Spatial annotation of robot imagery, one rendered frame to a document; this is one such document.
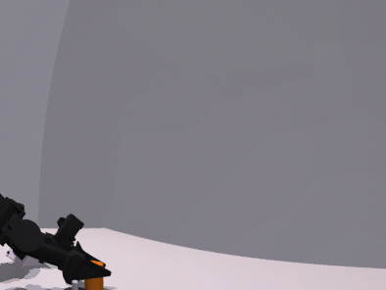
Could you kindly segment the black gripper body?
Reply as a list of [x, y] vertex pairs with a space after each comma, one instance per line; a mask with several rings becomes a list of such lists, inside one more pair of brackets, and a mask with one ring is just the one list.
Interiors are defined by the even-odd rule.
[[[46, 232], [46, 231], [45, 231]], [[83, 253], [73, 248], [66, 247], [59, 241], [53, 240], [54, 236], [49, 233], [42, 234], [42, 242], [37, 249], [34, 258], [39, 263], [57, 266], [63, 272], [66, 283], [72, 285], [73, 280], [79, 281], [85, 257]]]

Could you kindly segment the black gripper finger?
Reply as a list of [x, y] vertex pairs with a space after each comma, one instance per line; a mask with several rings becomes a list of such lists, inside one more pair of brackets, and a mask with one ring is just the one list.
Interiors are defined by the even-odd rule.
[[[81, 274], [80, 274], [80, 278], [79, 278], [79, 281], [80, 280], [83, 280], [83, 279], [91, 279], [91, 278], [97, 278], [97, 277], [107, 277], [107, 276], [111, 276], [111, 272], [101, 266], [98, 266], [97, 264], [94, 264], [93, 262], [89, 261], [84, 253], [84, 251], [82, 252], [83, 255], [84, 255], [84, 263], [83, 263], [83, 267], [82, 267], [82, 271], [81, 271]], [[78, 281], [78, 282], [79, 282]]]
[[[79, 243], [78, 241], [76, 242], [75, 247], [76, 247], [76, 250], [77, 250], [77, 251], [79, 251], [79, 252], [81, 252], [81, 253], [83, 252], [83, 249], [82, 249], [82, 247], [81, 247], [81, 245], [80, 245], [80, 243]], [[101, 261], [95, 259], [94, 257], [92, 257], [91, 255], [89, 255], [88, 253], [86, 253], [86, 252], [84, 252], [84, 253], [85, 253], [85, 255], [86, 255], [86, 257], [87, 257], [87, 259], [88, 259], [89, 261], [101, 262]], [[101, 263], [103, 263], [103, 262], [101, 262]], [[106, 266], [106, 264], [103, 263], [103, 267], [104, 267], [104, 268], [105, 268], [105, 266]]]

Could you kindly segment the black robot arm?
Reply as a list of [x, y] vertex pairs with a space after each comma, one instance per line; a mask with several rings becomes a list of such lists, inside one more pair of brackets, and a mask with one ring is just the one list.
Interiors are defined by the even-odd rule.
[[[24, 215], [24, 208], [20, 204], [0, 194], [0, 245], [4, 247], [6, 243], [21, 260], [26, 255], [34, 258], [42, 242], [39, 226], [30, 219], [22, 219]], [[56, 234], [49, 234], [54, 236], [53, 240], [72, 249], [72, 241], [84, 223], [71, 214], [60, 217], [57, 224], [59, 229]]]

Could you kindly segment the orange knob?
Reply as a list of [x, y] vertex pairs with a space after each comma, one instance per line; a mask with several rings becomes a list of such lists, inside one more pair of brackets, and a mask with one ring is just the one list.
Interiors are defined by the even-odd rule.
[[[97, 264], [98, 266], [101, 266], [103, 267], [103, 263], [101, 262], [94, 262], [94, 261], [91, 261], [93, 262], [94, 264]], [[84, 289], [86, 290], [104, 290], [104, 281], [103, 281], [103, 277], [97, 277], [97, 278], [91, 278], [91, 279], [84, 279]]]

